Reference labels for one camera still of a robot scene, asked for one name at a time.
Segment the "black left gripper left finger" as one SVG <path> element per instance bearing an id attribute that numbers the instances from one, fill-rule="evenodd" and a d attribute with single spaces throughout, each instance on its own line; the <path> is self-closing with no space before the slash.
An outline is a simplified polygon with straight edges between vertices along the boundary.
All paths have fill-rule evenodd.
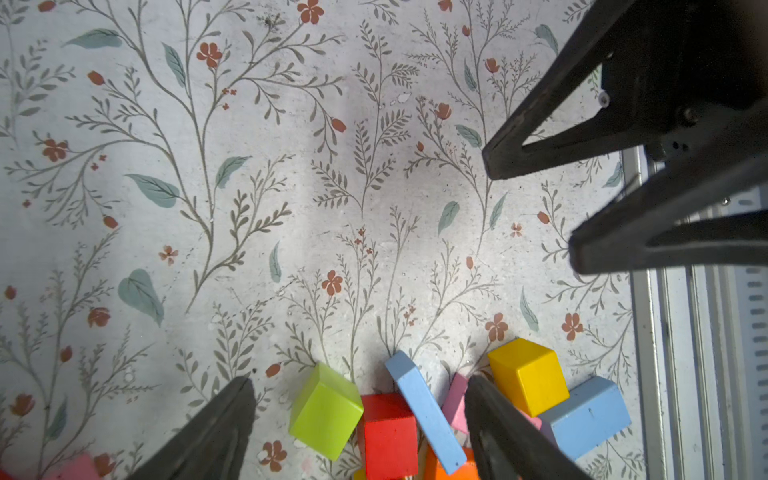
<path id="1" fill-rule="evenodd" d="M 231 380 L 132 479 L 240 478 L 256 413 L 252 381 Z"/>

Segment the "light blue narrow block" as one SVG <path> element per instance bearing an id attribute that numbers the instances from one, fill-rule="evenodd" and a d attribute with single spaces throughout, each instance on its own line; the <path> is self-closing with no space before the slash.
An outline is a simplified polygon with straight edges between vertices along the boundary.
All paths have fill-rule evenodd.
<path id="1" fill-rule="evenodd" d="M 444 471 L 448 475 L 456 473 L 467 456 L 418 367 L 403 351 L 397 351 L 385 366 Z"/>

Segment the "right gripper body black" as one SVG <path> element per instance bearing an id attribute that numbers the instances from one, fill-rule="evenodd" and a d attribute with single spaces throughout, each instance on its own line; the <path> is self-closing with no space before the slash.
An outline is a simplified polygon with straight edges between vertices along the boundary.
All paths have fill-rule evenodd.
<path id="1" fill-rule="evenodd" d="M 633 1 L 605 40 L 606 112 L 620 150 L 642 146 L 670 161 L 767 97 L 728 1 Z"/>

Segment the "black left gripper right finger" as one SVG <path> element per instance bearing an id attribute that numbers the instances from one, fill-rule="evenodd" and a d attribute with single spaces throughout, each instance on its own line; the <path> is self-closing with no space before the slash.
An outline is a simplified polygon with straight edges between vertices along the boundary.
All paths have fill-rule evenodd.
<path id="1" fill-rule="evenodd" d="M 468 381 L 465 416 L 482 479 L 589 477 L 482 376 L 475 375 Z"/>

